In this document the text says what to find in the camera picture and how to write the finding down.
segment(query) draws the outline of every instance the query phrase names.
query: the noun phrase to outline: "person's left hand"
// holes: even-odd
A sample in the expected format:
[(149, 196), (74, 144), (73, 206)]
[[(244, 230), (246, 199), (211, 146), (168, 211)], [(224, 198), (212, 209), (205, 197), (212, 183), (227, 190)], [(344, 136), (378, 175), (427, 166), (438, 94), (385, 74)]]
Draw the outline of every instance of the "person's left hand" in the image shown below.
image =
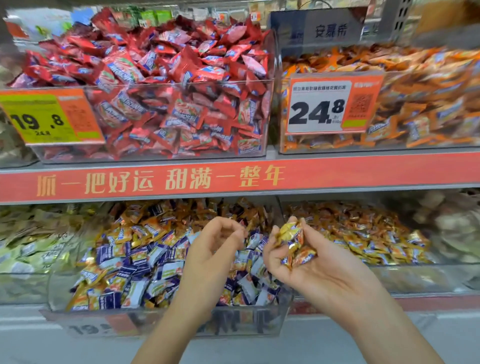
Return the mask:
[(234, 220), (211, 220), (188, 249), (180, 286), (170, 307), (179, 309), (196, 325), (207, 321), (246, 237), (246, 229)]

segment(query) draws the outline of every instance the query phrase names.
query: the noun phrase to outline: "orange price tag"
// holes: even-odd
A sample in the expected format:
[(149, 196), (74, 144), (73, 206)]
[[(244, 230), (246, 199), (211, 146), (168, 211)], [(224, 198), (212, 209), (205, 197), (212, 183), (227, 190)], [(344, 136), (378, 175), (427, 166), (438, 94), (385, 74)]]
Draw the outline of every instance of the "orange price tag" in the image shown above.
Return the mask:
[(1, 90), (0, 106), (27, 145), (105, 143), (82, 88)]
[(366, 131), (383, 78), (378, 72), (293, 77), (286, 134)]

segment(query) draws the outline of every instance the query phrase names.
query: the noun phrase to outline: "qr code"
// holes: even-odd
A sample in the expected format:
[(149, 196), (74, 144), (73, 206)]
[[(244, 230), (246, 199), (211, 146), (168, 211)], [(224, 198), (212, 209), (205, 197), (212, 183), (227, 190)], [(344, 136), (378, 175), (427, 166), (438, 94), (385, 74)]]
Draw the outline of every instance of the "qr code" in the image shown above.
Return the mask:
[(373, 94), (369, 95), (355, 95), (350, 108), (350, 114), (366, 114), (368, 106), (372, 102)]

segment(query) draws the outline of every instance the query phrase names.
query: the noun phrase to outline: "price number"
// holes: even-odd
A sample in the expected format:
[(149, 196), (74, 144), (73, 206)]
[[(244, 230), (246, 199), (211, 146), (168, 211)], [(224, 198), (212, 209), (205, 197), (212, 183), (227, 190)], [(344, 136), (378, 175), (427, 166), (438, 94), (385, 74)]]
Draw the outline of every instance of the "price number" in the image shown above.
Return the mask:
[[(61, 119), (60, 115), (53, 114), (51, 117), (52, 117), (52, 122), (53, 122), (53, 124), (50, 125), (51, 129), (55, 129), (55, 125), (56, 126), (65, 125), (65, 123)], [(51, 135), (48, 130), (46, 130), (46, 131), (39, 131), (38, 130), (38, 129), (40, 129), (40, 124), (38, 123), (38, 120), (32, 115), (12, 114), (12, 115), (10, 115), (10, 119), (15, 121), (18, 124), (18, 126), (23, 130), (26, 130), (28, 128), (28, 129), (31, 129), (31, 130), (35, 131), (36, 135)]]
[[(331, 124), (332, 119), (330, 118), (330, 101), (322, 101), (319, 103), (310, 114), (308, 118), (304, 116), (309, 112), (309, 105), (306, 102), (296, 102), (291, 106), (293, 111), (300, 111), (298, 114), (292, 116), (289, 120), (289, 124), (306, 124), (309, 120), (317, 120), (319, 124)], [(345, 110), (345, 100), (337, 99), (333, 102), (333, 107), (331, 109), (332, 113), (340, 114)]]
[(93, 336), (115, 336), (116, 333), (113, 331), (112, 326), (104, 323), (91, 323), (90, 325), (81, 325), (81, 324), (66, 324), (64, 326), (70, 334), (78, 337), (93, 337)]

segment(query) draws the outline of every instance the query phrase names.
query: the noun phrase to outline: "hand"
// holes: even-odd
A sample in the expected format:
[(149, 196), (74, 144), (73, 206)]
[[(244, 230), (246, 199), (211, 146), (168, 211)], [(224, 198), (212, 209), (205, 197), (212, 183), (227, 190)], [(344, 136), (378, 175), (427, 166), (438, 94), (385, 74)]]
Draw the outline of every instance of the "hand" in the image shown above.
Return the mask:
[(326, 239), (303, 218), (301, 226), (305, 243), (316, 249), (318, 256), (292, 270), (281, 265), (288, 246), (273, 249), (279, 232), (274, 226), (264, 248), (264, 263), (277, 279), (297, 290), (350, 334), (354, 334), (360, 319), (374, 322), (382, 317), (386, 307), (397, 307), (373, 272), (350, 251)]
[(179, 309), (198, 326), (207, 321), (246, 237), (246, 229), (234, 220), (211, 220), (188, 250), (179, 290), (170, 307)]

